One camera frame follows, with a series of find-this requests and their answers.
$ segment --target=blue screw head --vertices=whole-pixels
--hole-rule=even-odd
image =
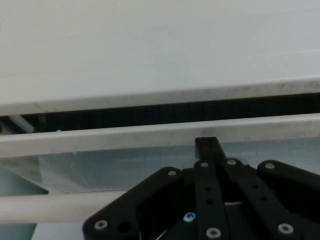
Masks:
[[[188,212],[184,215],[183,221],[187,223],[191,223],[195,220],[195,218],[196,218],[196,214],[194,212]]]

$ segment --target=white panel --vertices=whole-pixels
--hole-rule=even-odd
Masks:
[[[0,0],[0,115],[320,91],[317,0]]]

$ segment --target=black bracket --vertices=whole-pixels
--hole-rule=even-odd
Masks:
[[[320,176],[275,161],[227,159],[195,140],[193,168],[165,167],[90,217],[86,240],[319,240]]]

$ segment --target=transparent plastic panel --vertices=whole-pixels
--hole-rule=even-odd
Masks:
[[[320,137],[223,143],[228,157],[256,168],[269,159],[320,174]],[[0,160],[2,167],[64,193],[127,190],[166,166],[191,168],[195,146],[71,152]]]

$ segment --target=screw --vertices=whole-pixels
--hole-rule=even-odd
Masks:
[[[183,221],[187,223],[192,223],[196,218],[196,214],[194,212],[188,212],[184,215]]]
[[[221,237],[221,231],[218,228],[215,227],[210,227],[208,228],[208,230],[206,231],[206,236],[209,239],[217,239]]]
[[[280,233],[282,234],[293,234],[294,233],[294,227],[291,226],[290,224],[288,223],[281,223],[279,226],[278,226],[278,230]]]
[[[107,226],[108,226],[108,222],[106,220],[100,220],[94,224],[94,228],[96,230],[105,229]]]
[[[226,163],[229,165],[235,165],[237,162],[234,159],[229,159],[228,161],[226,161]]]
[[[177,173],[176,173],[175,171],[169,171],[169,172],[168,172],[168,175],[169,175],[169,176],[175,176],[175,175],[177,175]]]
[[[202,168],[207,168],[208,166],[209,166],[209,164],[206,162],[203,162],[200,164],[200,167],[202,167]]]
[[[274,168],[275,168],[275,165],[272,164],[272,163],[270,163],[270,162],[266,163],[264,166],[265,166],[267,169],[274,169]]]

